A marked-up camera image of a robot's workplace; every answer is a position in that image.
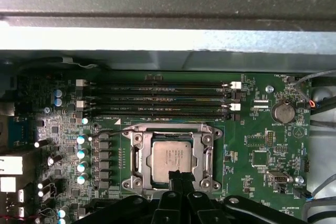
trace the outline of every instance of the metal bracket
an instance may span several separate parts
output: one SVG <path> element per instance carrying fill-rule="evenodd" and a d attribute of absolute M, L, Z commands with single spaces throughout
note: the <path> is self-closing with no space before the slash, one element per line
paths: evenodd
<path fill-rule="evenodd" d="M 131 177 L 122 182 L 126 190 L 142 194 L 153 194 L 157 189 L 151 184 L 152 139 L 155 134 L 181 135 L 189 134 L 193 139 L 192 173 L 195 176 L 195 190 L 216 191 L 221 184 L 213 180 L 213 147 L 214 141 L 223 136 L 220 129 L 205 123 L 139 123 L 123 129 L 123 133 L 131 140 Z"/>

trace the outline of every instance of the gray cable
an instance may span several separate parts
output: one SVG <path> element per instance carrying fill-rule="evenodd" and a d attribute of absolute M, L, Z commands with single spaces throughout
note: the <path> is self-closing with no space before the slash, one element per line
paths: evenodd
<path fill-rule="evenodd" d="M 308 221 L 308 211 L 312 207 L 335 206 L 335 205 L 336 205 L 336 197 L 329 197 L 308 201 L 303 205 L 301 218 L 303 221 Z"/>
<path fill-rule="evenodd" d="M 309 79 L 312 78 L 316 78 L 316 77 L 320 77 L 320 76 L 327 76 L 329 74 L 334 74 L 336 73 L 336 69 L 333 70 L 327 70 L 327 71 L 322 71 L 322 72 L 318 72 L 318 73 L 312 73 L 309 74 L 303 78 L 301 78 L 300 80 L 297 81 L 297 83 L 294 85 L 295 89 L 297 90 L 297 92 L 306 100 L 306 101 L 310 101 L 310 98 L 300 89 L 299 84 L 303 83 L 304 81 L 307 81 Z"/>
<path fill-rule="evenodd" d="M 336 129 L 336 123 L 334 122 L 321 122 L 321 121 L 310 120 L 310 125 L 317 126 L 317 127 L 326 127 L 326 128 Z"/>
<path fill-rule="evenodd" d="M 336 180 L 336 174 L 330 176 L 311 193 L 311 196 L 315 197 L 317 193 L 319 193 L 322 189 L 324 189 L 327 185 L 329 185 L 331 182 L 335 180 Z"/>

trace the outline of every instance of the wire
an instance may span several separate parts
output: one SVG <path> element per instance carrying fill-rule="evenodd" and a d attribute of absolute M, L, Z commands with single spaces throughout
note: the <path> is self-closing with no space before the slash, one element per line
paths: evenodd
<path fill-rule="evenodd" d="M 328 218 L 336 218 L 336 211 L 319 212 L 318 214 L 310 216 L 308 218 L 308 223 L 315 223 Z"/>
<path fill-rule="evenodd" d="M 54 212 L 54 214 L 51 216 L 51 215 L 45 215 L 45 214 L 42 214 L 43 212 L 45 211 L 48 211 L 48 210 L 51 210 L 52 212 Z M 37 213 L 38 215 L 42 215 L 44 217 L 49 217 L 49 218 L 53 218 L 53 217 L 56 217 L 57 216 L 57 213 L 56 213 L 56 210 L 50 208 L 50 207 L 47 207 L 43 210 L 41 210 L 40 212 Z"/>
<path fill-rule="evenodd" d="M 335 205 L 336 205 L 336 197 L 328 197 L 308 201 L 302 207 L 301 219 L 303 221 L 308 221 L 308 211 L 312 207 L 335 206 Z"/>
<path fill-rule="evenodd" d="M 321 121 L 310 120 L 310 125 L 316 126 L 316 127 L 326 127 L 330 129 L 336 129 L 336 123 L 334 122 L 321 122 Z"/>
<path fill-rule="evenodd" d="M 312 108 L 316 107 L 316 104 L 313 100 L 311 100 L 301 89 L 300 89 L 300 84 L 312 79 L 312 78 L 316 78 L 316 77 L 320 77 L 320 76 L 327 76 L 329 74 L 335 74 L 336 73 L 336 69 L 333 70 L 327 70 L 327 71 L 322 71 L 322 72 L 318 72 L 318 73 L 312 73 L 309 74 L 303 78 L 301 78 L 300 80 L 297 81 L 297 83 L 294 85 L 294 88 L 296 89 L 296 91 L 306 100 L 309 102 L 310 106 Z"/>
<path fill-rule="evenodd" d="M 329 185 L 331 182 L 336 180 L 336 174 L 330 176 L 329 178 L 327 178 L 320 186 L 318 186 L 312 193 L 311 196 L 315 197 L 315 195 L 317 193 L 319 193 L 320 191 L 322 191 L 322 189 L 324 189 L 327 185 Z"/>
<path fill-rule="evenodd" d="M 126 133 L 126 132 L 133 132 L 134 130 L 122 130 L 122 131 L 113 131 L 113 130 L 102 130 L 100 132 L 98 132 L 97 134 L 91 136 L 92 139 L 97 139 L 99 138 L 100 135 L 103 134 L 107 134 L 108 136 L 113 136 L 113 135 L 117 135 L 117 134 L 122 134 L 122 133 Z"/>

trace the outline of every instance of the chip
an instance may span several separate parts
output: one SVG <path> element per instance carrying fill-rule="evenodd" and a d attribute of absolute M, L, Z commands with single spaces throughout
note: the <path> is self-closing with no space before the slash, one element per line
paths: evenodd
<path fill-rule="evenodd" d="M 99 188 L 108 189 L 110 187 L 110 183 L 108 181 L 99 181 Z"/>
<path fill-rule="evenodd" d="M 252 152 L 252 167 L 268 166 L 267 151 L 253 151 Z"/>
<path fill-rule="evenodd" d="M 153 143 L 153 181 L 168 183 L 170 170 L 191 172 L 191 143 L 180 141 L 157 141 Z"/>
<path fill-rule="evenodd" d="M 51 132 L 58 133 L 58 127 L 57 126 L 51 127 Z"/>
<path fill-rule="evenodd" d="M 110 142 L 99 142 L 99 148 L 102 150 L 110 148 Z"/>
<path fill-rule="evenodd" d="M 61 175 L 61 170 L 60 169 L 56 169 L 54 172 L 55 172 L 55 176 L 60 176 Z"/>
<path fill-rule="evenodd" d="M 100 159 L 108 159 L 108 158 L 110 158 L 110 153 L 109 152 L 99 152 L 99 158 Z"/>
<path fill-rule="evenodd" d="M 99 169 L 109 169 L 109 168 L 110 168 L 110 162 L 108 161 L 99 162 Z"/>
<path fill-rule="evenodd" d="M 75 152 L 75 148 L 73 148 L 72 146 L 67 147 L 67 153 L 74 153 L 74 152 Z"/>
<path fill-rule="evenodd" d="M 100 179 L 109 179 L 110 173 L 109 172 L 99 172 L 99 178 Z"/>
<path fill-rule="evenodd" d="M 80 190 L 78 190 L 78 189 L 72 190 L 72 195 L 73 196 L 79 196 L 79 194 L 80 194 Z"/>

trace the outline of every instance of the white connector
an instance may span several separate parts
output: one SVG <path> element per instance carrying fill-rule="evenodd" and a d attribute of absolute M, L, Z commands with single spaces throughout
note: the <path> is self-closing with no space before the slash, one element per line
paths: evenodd
<path fill-rule="evenodd" d="M 86 107 L 86 101 L 76 101 L 76 108 L 83 109 Z"/>
<path fill-rule="evenodd" d="M 76 80 L 76 87 L 85 87 L 85 86 L 86 86 L 86 80 L 84 79 Z"/>
<path fill-rule="evenodd" d="M 232 89 L 241 89 L 242 88 L 241 81 L 232 81 L 230 84 L 231 84 Z"/>
<path fill-rule="evenodd" d="M 0 191 L 3 193 L 16 192 L 16 177 L 1 177 L 0 178 Z"/>
<path fill-rule="evenodd" d="M 22 175 L 23 158 L 20 156 L 0 156 L 0 175 Z"/>
<path fill-rule="evenodd" d="M 240 111 L 241 105 L 240 103 L 230 103 L 231 111 Z"/>

